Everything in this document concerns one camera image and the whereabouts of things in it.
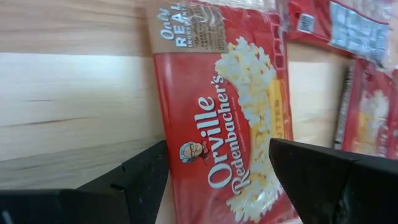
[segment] black plastic jaw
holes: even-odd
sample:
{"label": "black plastic jaw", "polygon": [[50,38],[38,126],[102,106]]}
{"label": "black plastic jaw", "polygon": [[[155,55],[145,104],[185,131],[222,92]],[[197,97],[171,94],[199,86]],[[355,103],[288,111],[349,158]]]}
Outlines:
{"label": "black plastic jaw", "polygon": [[155,223],[168,174],[161,141],[76,190],[0,191],[0,224]]}
{"label": "black plastic jaw", "polygon": [[282,139],[269,157],[304,224],[398,223],[398,161]]}

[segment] cartoon man face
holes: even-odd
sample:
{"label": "cartoon man face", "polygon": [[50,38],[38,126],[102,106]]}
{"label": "cartoon man face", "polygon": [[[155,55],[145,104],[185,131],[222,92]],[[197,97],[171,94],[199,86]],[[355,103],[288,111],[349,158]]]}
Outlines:
{"label": "cartoon man face", "polygon": [[180,148],[180,160],[183,163],[189,163],[195,161],[198,157],[206,159],[207,153],[206,142],[188,142]]}

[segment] orville redenbacher's popcorn bag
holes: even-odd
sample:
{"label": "orville redenbacher's popcorn bag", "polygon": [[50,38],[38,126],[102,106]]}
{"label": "orville redenbacher's popcorn bag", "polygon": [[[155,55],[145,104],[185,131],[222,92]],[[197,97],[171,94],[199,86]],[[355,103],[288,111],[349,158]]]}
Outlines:
{"label": "orville redenbacher's popcorn bag", "polygon": [[281,223],[295,212],[268,158],[271,137],[292,139],[280,16],[226,2],[147,2],[176,216]]}
{"label": "orville redenbacher's popcorn bag", "polygon": [[398,159],[397,70],[357,58],[347,78],[335,148]]}
{"label": "orville redenbacher's popcorn bag", "polygon": [[393,0],[281,0],[289,39],[381,62],[388,47]]}

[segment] wooden table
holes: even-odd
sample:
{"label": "wooden table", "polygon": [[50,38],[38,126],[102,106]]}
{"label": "wooden table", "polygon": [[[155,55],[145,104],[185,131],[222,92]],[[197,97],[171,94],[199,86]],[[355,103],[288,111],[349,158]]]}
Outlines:
{"label": "wooden table", "polygon": [[[140,1],[3,0],[0,52],[0,188],[75,188],[164,138]],[[288,58],[294,138],[331,146],[349,60]]]}

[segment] popcorn image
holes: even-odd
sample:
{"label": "popcorn image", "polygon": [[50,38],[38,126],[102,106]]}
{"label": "popcorn image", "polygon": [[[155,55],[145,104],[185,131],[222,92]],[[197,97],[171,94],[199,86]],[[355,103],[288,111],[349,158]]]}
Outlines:
{"label": "popcorn image", "polygon": [[235,87],[239,95],[238,103],[250,125],[251,184],[226,203],[234,212],[237,222],[257,223],[282,193],[268,157],[269,140],[272,137],[269,87],[276,80],[276,70],[262,47],[249,44],[243,37],[236,41],[237,45],[228,44],[229,52],[221,54],[215,70]]}
{"label": "popcorn image", "polygon": [[374,91],[370,98],[363,96],[361,101],[360,110],[366,117],[366,131],[363,139],[366,140],[362,153],[369,155],[376,155],[376,141],[379,130],[386,123],[389,112],[388,97],[383,95],[381,90]]}

